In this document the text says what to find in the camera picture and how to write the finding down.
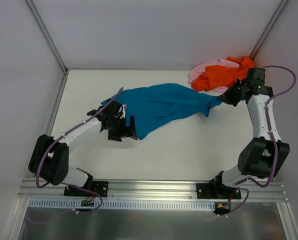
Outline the teal blue t shirt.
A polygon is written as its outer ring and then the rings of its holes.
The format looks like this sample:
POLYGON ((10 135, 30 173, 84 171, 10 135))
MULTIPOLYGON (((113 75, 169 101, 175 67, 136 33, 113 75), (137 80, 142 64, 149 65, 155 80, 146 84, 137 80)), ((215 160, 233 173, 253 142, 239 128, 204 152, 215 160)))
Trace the teal blue t shirt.
POLYGON ((115 100, 109 98, 102 104, 108 106, 98 119, 104 121, 108 118, 124 118, 124 138, 129 138, 130 116, 134 116, 138 140, 143 140, 149 133, 172 121, 185 119, 196 113, 207 117, 210 110, 221 102, 216 96, 198 93, 176 83, 165 83, 123 90, 115 100))

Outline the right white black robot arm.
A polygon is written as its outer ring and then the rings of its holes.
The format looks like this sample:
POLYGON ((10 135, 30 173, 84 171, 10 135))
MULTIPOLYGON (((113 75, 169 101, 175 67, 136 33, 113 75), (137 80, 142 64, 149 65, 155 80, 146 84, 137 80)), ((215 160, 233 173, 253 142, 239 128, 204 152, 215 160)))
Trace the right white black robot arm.
POLYGON ((265 85, 264 68, 250 68, 243 80, 237 80, 232 87, 217 99, 227 105, 237 106, 244 101, 252 124, 252 139, 242 150, 237 165, 221 171, 203 189, 208 198, 240 199, 238 186, 251 181, 261 188, 270 185, 290 153, 290 146, 284 143, 278 133, 273 100, 273 89, 265 85))

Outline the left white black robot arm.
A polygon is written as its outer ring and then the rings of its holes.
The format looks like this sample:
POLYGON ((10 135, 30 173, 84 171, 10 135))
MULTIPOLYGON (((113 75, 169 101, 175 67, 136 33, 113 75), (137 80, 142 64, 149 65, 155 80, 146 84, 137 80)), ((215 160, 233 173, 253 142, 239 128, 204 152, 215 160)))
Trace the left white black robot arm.
POLYGON ((109 99, 104 106, 89 111, 83 121, 70 130, 55 136, 41 135, 34 146, 28 170, 37 179, 53 186, 64 184, 64 196, 92 197, 97 193, 106 197, 108 182, 97 182, 90 173, 71 167, 70 153, 103 131, 107 131, 110 141, 137 140, 135 117, 128 116, 126 110, 125 105, 109 99))

